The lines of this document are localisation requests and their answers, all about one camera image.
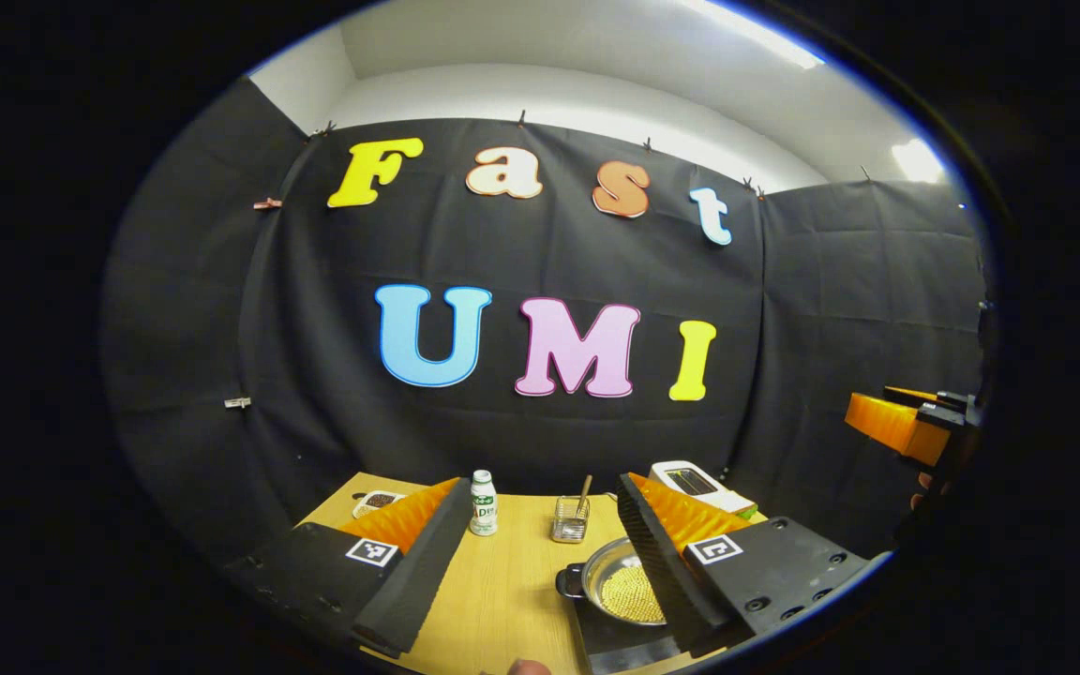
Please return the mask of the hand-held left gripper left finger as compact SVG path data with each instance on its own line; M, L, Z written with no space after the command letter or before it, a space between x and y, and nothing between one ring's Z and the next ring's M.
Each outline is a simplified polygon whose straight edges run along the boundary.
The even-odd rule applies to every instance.
M411 650L472 513L455 477L330 527L308 522L224 567L267 609L333 648Z

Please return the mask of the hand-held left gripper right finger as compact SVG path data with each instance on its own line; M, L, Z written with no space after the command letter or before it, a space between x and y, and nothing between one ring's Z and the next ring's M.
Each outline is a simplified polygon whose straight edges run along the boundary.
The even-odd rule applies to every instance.
M800 623L885 561L793 518L755 524L633 472L619 474L616 496L674 642L693 656Z

